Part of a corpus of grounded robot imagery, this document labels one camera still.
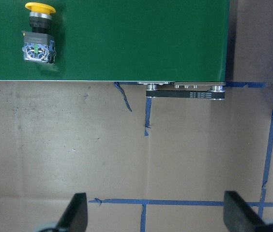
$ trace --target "green panel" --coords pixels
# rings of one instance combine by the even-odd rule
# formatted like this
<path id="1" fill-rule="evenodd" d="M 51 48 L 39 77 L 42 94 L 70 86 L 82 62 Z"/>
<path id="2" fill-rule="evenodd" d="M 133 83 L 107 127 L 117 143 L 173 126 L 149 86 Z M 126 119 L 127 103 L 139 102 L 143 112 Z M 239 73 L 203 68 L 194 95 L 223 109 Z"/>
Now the green panel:
<path id="1" fill-rule="evenodd" d="M 229 0 L 45 0 L 55 64 L 23 60 L 26 2 L 0 0 L 0 80 L 225 80 Z"/>

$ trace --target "floor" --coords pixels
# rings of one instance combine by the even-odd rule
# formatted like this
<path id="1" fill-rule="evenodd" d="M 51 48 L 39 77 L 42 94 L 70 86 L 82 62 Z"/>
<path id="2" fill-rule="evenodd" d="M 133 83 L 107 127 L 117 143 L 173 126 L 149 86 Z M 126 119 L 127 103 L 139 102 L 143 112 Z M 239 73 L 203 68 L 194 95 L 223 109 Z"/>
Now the floor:
<path id="1" fill-rule="evenodd" d="M 0 231 L 56 221 L 88 200 L 259 202 L 273 109 L 273 0 L 231 0 L 226 100 L 153 99 L 112 83 L 0 82 Z M 266 202 L 273 202 L 273 152 Z M 140 231 L 141 204 L 89 203 L 88 232 Z M 146 231 L 227 231 L 220 206 L 148 205 Z M 264 218 L 273 219 L 273 207 Z"/>

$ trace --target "metal screw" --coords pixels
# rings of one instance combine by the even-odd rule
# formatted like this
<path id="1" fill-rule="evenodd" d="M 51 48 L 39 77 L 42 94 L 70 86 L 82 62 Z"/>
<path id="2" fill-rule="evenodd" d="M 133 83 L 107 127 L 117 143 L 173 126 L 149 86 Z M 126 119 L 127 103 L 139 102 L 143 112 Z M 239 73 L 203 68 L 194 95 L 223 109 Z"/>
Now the metal screw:
<path id="1" fill-rule="evenodd" d="M 222 86 L 211 86 L 211 91 L 213 91 L 213 92 L 224 92 Z"/>
<path id="2" fill-rule="evenodd" d="M 157 85 L 153 85 L 153 84 L 147 85 L 146 90 L 150 90 L 150 91 L 157 90 Z"/>

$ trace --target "green contact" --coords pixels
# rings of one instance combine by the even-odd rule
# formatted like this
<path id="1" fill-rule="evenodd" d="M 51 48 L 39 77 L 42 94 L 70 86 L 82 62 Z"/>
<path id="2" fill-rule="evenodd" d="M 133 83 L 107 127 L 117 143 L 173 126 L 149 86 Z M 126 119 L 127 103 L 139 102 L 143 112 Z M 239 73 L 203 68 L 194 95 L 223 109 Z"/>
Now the green contact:
<path id="1" fill-rule="evenodd" d="M 38 48 L 39 48 L 39 45 L 34 44 L 34 53 L 38 53 Z"/>

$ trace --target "yellow mushroom button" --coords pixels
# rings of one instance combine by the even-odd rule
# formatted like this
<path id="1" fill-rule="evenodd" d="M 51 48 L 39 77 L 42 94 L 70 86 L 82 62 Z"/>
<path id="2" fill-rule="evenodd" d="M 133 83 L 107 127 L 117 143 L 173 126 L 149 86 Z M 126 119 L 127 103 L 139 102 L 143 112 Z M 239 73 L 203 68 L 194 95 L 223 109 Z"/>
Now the yellow mushroom button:
<path id="1" fill-rule="evenodd" d="M 38 2 L 28 2 L 25 7 L 32 12 L 38 12 L 38 13 L 43 13 L 43 14 L 53 14 L 56 13 L 56 10 L 54 7 L 50 5 L 46 5 L 43 3 L 38 3 Z"/>

